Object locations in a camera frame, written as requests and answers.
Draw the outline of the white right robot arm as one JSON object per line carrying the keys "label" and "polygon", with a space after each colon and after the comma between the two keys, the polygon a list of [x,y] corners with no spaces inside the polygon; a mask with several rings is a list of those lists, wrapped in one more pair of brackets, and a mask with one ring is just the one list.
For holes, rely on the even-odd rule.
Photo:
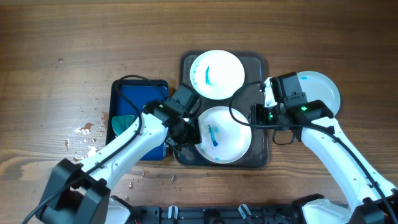
{"label": "white right robot arm", "polygon": [[344,193],[348,208],[320,195],[298,200],[305,223],[397,223],[397,187],[361,155],[322,101],[295,106],[255,104],[250,116],[255,128],[291,130],[293,138],[322,161]]}

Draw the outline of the green sponge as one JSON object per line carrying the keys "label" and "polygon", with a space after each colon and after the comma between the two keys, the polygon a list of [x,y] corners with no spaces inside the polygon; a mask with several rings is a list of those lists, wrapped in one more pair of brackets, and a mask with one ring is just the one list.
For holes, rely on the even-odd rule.
{"label": "green sponge", "polygon": [[116,136],[120,136],[125,130],[127,130],[135,121],[134,115],[120,115],[114,116],[111,120],[111,127]]}

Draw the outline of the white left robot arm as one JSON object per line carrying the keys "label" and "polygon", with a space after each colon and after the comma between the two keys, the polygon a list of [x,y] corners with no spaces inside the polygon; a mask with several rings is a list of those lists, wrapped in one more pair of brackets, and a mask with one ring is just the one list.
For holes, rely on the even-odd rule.
{"label": "white left robot arm", "polygon": [[100,152],[74,164],[61,160],[53,169],[38,206],[24,221],[43,223],[125,223],[127,206],[110,205],[111,190],[153,148],[167,143],[200,142],[198,123],[188,121],[196,100],[167,99],[144,107],[135,122]]}

